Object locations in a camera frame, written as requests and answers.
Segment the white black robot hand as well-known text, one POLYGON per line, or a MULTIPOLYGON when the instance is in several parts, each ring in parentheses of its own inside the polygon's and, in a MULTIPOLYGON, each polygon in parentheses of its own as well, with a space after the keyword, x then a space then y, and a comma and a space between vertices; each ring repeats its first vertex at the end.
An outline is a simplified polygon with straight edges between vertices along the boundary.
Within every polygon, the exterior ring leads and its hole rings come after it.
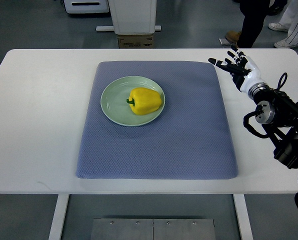
POLYGON ((227 52, 231 59, 225 58, 222 61, 209 58, 208 61, 219 69, 230 73, 236 88, 253 100, 256 92, 259 89, 268 88, 268 85, 262 80, 261 71, 249 56, 246 56, 236 46, 231 46, 231 49, 232 51, 227 52))

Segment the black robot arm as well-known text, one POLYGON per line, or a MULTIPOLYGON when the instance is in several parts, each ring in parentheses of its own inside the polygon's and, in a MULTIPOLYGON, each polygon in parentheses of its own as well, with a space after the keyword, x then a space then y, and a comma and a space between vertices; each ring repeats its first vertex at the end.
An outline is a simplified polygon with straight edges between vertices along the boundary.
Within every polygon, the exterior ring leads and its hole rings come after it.
POLYGON ((298 102, 281 90, 287 77, 287 73, 282 74, 277 88, 265 83, 251 88, 256 108, 244 116, 243 125, 254 136, 270 139, 275 146, 274 158, 288 169, 298 170, 298 102))

